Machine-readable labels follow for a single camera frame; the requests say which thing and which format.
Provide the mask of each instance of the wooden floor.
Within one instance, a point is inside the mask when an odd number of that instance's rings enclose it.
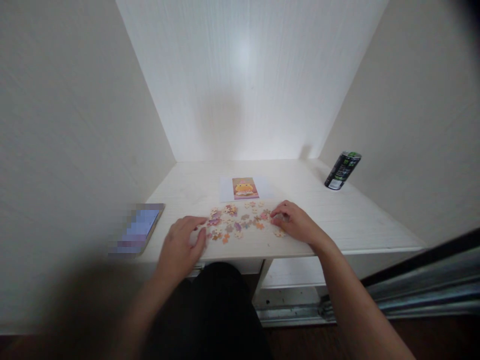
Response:
[[[393,327],[415,357],[480,359],[480,320],[473,316],[393,320]],[[350,359],[336,325],[265,329],[273,357]]]

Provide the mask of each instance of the hand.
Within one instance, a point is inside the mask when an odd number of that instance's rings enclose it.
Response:
[[[176,287],[193,270],[202,256],[206,241],[206,229],[198,233],[195,246],[190,245],[190,234],[206,217],[185,216],[174,223],[165,237],[158,260],[156,275]]]
[[[287,219],[273,218],[277,214],[283,214]],[[330,238],[305,211],[288,200],[282,201],[270,213],[270,217],[273,218],[271,220],[273,225],[282,228],[292,238],[303,243],[315,246]]]

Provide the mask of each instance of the picture card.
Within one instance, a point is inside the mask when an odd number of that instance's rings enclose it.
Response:
[[[226,203],[237,200],[271,199],[274,192],[267,178],[254,177],[221,177],[220,202]]]

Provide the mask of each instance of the black can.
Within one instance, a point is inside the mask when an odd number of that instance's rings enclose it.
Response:
[[[328,175],[325,186],[332,190],[340,190],[361,158],[362,155],[358,152],[343,151]]]

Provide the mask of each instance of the black pants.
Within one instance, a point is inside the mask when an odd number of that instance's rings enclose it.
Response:
[[[159,312],[146,359],[272,359],[249,288],[232,265],[184,280]]]

